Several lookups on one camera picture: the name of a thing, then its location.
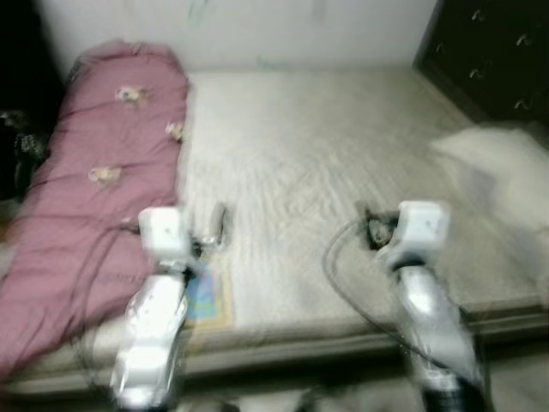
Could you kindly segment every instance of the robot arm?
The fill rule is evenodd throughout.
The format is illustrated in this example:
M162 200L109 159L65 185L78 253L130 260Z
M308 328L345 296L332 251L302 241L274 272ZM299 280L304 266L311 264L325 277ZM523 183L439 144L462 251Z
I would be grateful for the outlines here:
M226 243L227 211L218 207L213 236L201 242L191 235L188 216L177 208L151 208L139 214L142 247L155 272L128 304L125 334L111 378L111 392L121 410L163 410L174 399L179 357L178 334L188 309L186 288L200 272L204 249Z
M399 209L368 213L364 226L378 262L392 276L399 331L417 349L410 360L426 409L486 411L473 338L430 269L444 248L449 211L434 202L403 202Z

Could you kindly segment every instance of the bed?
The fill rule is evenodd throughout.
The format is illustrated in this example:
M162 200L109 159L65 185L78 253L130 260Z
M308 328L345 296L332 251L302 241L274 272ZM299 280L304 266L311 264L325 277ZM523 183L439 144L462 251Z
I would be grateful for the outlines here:
M197 233L208 232L219 201L232 208L233 230L228 249L209 256L192 285L180 370L188 379L395 349L330 288L321 267L360 200L380 209L414 198L451 205L437 270L474 330L496 341L546 333L546 230L510 227L463 190L471 169L463 161L450 167L451 150L438 143L471 123L413 70L189 77L179 198ZM518 234L530 245L527 262ZM390 327L389 280L357 239L341 249L337 267L341 286ZM122 322L111 318L81 338L101 384L108 384ZM82 391L87 378L66 344L3 389Z

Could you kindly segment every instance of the wire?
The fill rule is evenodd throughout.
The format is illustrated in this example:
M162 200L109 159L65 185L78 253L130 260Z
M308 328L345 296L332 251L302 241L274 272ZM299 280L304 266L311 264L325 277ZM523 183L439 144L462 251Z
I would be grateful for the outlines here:
M383 326L381 322L377 321L368 313L365 311L349 294L347 294L343 288L337 283L337 280L335 279L337 277L337 267L336 267L336 261L339 257L339 253L341 251L341 248L347 243L349 238L349 234L352 229L356 229L360 227L359 221L350 221L346 225L344 225L331 239L329 242L328 247L326 248L326 251L323 254L323 272L326 275L326 278L328 279L328 282L332 289L344 300L356 313L358 313L364 320L366 320L369 324L371 324L375 329L382 332L385 336L389 337L391 340L396 342L399 346L406 348L410 352L420 356L425 361L430 362L435 367L441 368L443 370L447 370L452 372L457 378L463 379L465 382L469 381L469 378L466 378L462 376L460 373L457 373L452 367L445 365L440 360L434 359L432 356L428 355L425 351L418 348L417 346L413 345L403 337L395 334L392 330L389 330L387 327ZM334 258L330 260L332 253L334 253Z
M109 222L100 218L96 218L93 216L88 216L88 215L55 215L55 214L32 215L30 214L30 215L19 215L15 218L16 221L27 220L27 219L83 220L83 221L91 221L94 223L103 223L106 225L103 231L99 233L98 237L95 239L95 241L92 243L92 245L88 249L85 257L82 259L80 268L76 273L73 288L70 291L68 310L73 306L75 302L75 298L78 295L78 293L83 292L85 297L82 300L82 304L81 304L81 316L80 317L77 316L77 324L79 325L79 328L77 329L77 332L75 333L75 335L72 337L70 341L70 346L73 349L73 352L76 357L76 361L79 363L79 367L82 371L83 378L86 380L87 387L90 389L91 392L97 394L100 397L101 401L106 401L110 403L111 397L109 396L108 390L105 387L98 384L97 382L97 367L94 365L94 360L90 355L88 355L87 350L85 350L85 348L83 347L82 337L87 332L87 327L86 327L87 303L88 303L89 296L91 294L91 290L93 289L97 276L99 275L100 269L103 266L103 263L105 262L106 258L108 257L108 254L112 249L112 246L115 244L116 240L118 239L118 236L122 232L136 233L136 229L131 225L131 222L119 222L117 224L114 224L112 222ZM81 278L94 252L103 242L104 238L109 233L112 233L112 232L114 232L114 234L109 239L109 242L105 247L104 252L98 258L97 264L95 265L93 272L89 278L89 282L85 283L83 287L80 287L79 284L81 283ZM99 326L103 324L106 318L107 318L107 314L101 317L99 322L96 324L96 328L99 328ZM73 320L74 319L71 319L67 323L62 333L62 339L67 337L68 330L70 330L70 327L73 324L72 322Z

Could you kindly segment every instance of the pink blanket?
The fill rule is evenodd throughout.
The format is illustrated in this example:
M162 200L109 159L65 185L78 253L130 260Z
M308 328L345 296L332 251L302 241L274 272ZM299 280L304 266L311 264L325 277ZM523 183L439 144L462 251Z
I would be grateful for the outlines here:
M0 287L0 381L121 314L151 272L127 229L146 207L176 202L181 146L166 125L183 124L187 88L162 46L113 42L79 60L51 158L13 230Z

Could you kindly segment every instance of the white mattress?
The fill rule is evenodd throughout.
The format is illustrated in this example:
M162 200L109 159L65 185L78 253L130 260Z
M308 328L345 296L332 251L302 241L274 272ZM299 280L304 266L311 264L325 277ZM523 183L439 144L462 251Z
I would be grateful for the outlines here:
M217 202L234 212L232 243L209 263L224 282L223 321L192 331L185 346L190 370L226 367L242 348L268 359L269 351L291 356L297 347L290 344L330 345L367 332L321 269L329 240L356 218L360 200L381 209L414 198L452 206L438 272L466 308L482 313L537 299L535 281L513 256L512 233L462 198L430 149L469 121L412 70L201 73L190 79L183 199L198 233L207 232ZM338 267L343 287L390 322L388 278L358 241L343 248ZM104 377L121 330L118 319L94 331L93 342L86 340ZM60 382L82 386L78 376L66 346L22 371L9 388L30 393Z

